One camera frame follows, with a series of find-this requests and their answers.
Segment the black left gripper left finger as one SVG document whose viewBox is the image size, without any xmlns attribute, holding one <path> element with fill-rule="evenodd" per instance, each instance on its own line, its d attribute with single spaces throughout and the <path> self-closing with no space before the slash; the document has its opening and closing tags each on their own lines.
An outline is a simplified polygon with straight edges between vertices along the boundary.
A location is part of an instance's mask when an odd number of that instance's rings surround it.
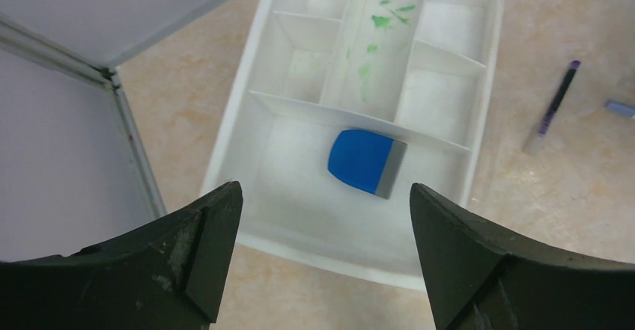
<svg viewBox="0 0 635 330">
<path fill-rule="evenodd" d="M 208 329 L 243 207 L 227 182 L 184 208 L 64 257 L 1 264 L 3 329 Z"/>
</svg>

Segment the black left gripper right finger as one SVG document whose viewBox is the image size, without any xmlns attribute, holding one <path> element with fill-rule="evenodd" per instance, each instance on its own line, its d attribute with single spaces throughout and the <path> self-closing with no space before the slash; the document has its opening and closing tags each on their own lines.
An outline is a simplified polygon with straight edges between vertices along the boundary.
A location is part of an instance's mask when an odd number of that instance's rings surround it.
<svg viewBox="0 0 635 330">
<path fill-rule="evenodd" d="M 632 329 L 634 265 L 557 248 L 421 183 L 416 247 L 437 329 Z"/>
</svg>

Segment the dark purple pen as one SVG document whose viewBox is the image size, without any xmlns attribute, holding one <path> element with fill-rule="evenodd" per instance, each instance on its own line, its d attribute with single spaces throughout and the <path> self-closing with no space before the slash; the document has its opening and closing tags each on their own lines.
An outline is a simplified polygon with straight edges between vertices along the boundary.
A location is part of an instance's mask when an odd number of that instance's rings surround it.
<svg viewBox="0 0 635 330">
<path fill-rule="evenodd" d="M 579 60 L 574 60 L 568 65 L 568 69 L 565 72 L 565 75 L 555 95 L 550 101 L 546 112 L 541 117 L 540 121 L 536 124 L 534 130 L 531 131 L 529 137 L 527 138 L 527 141 L 523 147 L 523 152 L 525 154 L 534 155 L 540 150 L 542 142 L 546 138 L 550 125 L 553 122 L 556 113 L 559 110 L 559 107 L 562 104 L 562 101 L 564 100 L 565 95 L 567 94 L 568 89 L 570 88 L 578 69 L 580 68 L 580 65 L 581 61 Z"/>
</svg>

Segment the white blue pen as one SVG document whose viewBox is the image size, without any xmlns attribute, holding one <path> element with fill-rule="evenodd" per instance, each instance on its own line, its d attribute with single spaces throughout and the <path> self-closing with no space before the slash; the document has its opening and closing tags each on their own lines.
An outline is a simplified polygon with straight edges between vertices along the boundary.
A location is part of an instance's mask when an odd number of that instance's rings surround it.
<svg viewBox="0 0 635 330">
<path fill-rule="evenodd" d="M 614 114 L 618 114 L 622 117 L 630 119 L 635 118 L 635 107 L 627 103 L 621 103 L 615 100 L 607 100 L 604 104 L 604 108 Z"/>
</svg>

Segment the white plastic drawer organizer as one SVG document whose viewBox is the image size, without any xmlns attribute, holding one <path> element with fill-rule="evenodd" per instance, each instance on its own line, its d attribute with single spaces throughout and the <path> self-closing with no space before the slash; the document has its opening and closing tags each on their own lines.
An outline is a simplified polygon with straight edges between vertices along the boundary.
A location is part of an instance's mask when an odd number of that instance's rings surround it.
<svg viewBox="0 0 635 330">
<path fill-rule="evenodd" d="M 260 0 L 202 191 L 243 190 L 237 242 L 423 290 L 409 194 L 470 199 L 505 0 Z M 407 145 L 379 198 L 327 168 L 340 132 Z"/>
</svg>

